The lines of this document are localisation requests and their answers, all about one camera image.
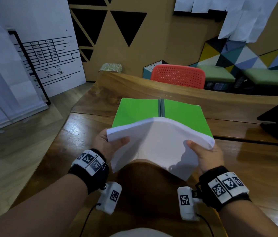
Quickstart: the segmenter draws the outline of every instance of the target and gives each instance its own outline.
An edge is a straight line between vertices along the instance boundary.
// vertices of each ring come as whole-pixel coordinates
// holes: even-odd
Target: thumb
[[[115,152],[118,149],[120,149],[121,147],[123,147],[124,145],[128,144],[129,141],[130,141],[130,137],[126,136],[126,137],[111,141],[110,144],[111,144],[112,150]]]
[[[198,157],[200,157],[200,155],[206,151],[205,148],[201,147],[200,145],[196,144],[195,142],[191,141],[191,140],[187,140],[186,144],[188,145],[189,148],[191,148],[193,151],[195,151],[195,153],[197,154]]]

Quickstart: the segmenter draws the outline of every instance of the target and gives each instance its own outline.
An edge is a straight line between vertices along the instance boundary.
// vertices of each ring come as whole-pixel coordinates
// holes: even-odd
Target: white sensor device
[[[185,186],[177,189],[179,210],[183,220],[198,221],[196,213],[198,211],[197,204],[200,199],[192,198],[192,188]]]
[[[99,191],[102,194],[97,203],[100,203],[101,205],[96,206],[96,209],[111,215],[114,212],[119,199],[121,185],[116,182],[108,182],[106,183],[106,188]]]

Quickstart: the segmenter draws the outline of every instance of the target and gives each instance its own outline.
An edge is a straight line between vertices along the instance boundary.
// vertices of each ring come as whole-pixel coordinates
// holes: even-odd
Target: black wristband
[[[228,175],[228,173],[230,172],[224,166],[219,166],[205,172],[203,175],[199,177],[199,183],[196,185],[197,191],[193,193],[194,195],[193,197],[202,198],[203,202],[207,206],[213,207],[218,212],[222,209],[222,207],[224,207],[228,203],[238,201],[238,200],[251,201],[247,193],[240,193],[236,196],[233,196],[229,192],[231,189],[234,189],[235,187],[243,186],[245,189],[247,189],[244,186],[244,184],[240,181],[240,179],[236,177],[234,173],[229,174],[230,180],[227,180],[228,183],[231,185],[231,187],[226,186],[225,183],[223,183],[218,179],[218,176],[223,174]],[[215,180],[217,184],[214,187],[210,187],[208,184],[213,180]],[[219,196],[223,193],[228,195],[230,199],[227,201],[223,201],[222,203],[221,200],[219,200]]]
[[[91,149],[91,151],[98,154],[105,162],[93,176],[91,176],[85,168],[79,166],[78,164],[74,164],[68,171],[68,174],[76,175],[86,184],[88,194],[98,189],[105,189],[106,180],[109,174],[109,167],[104,155],[97,149]]]

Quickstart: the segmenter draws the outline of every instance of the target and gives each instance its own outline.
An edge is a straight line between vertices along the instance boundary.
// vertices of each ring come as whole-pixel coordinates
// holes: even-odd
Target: hand
[[[204,174],[210,169],[223,166],[225,164],[223,160],[223,152],[217,144],[215,144],[211,150],[206,150],[191,140],[188,140],[186,143],[188,147],[195,151],[198,156],[200,175]]]
[[[98,151],[100,151],[107,163],[109,163],[114,156],[114,153],[120,149],[122,146],[126,145],[129,143],[130,141],[130,137],[126,136],[123,137],[121,139],[112,141],[112,142],[108,142],[107,141],[107,129],[102,130],[94,139],[94,143],[92,148],[97,149]]]

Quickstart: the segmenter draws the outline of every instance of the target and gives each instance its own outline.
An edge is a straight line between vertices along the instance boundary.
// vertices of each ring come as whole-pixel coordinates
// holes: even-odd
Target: chair backrest
[[[198,89],[204,89],[205,79],[203,70],[189,66],[157,65],[151,74],[151,80]]]

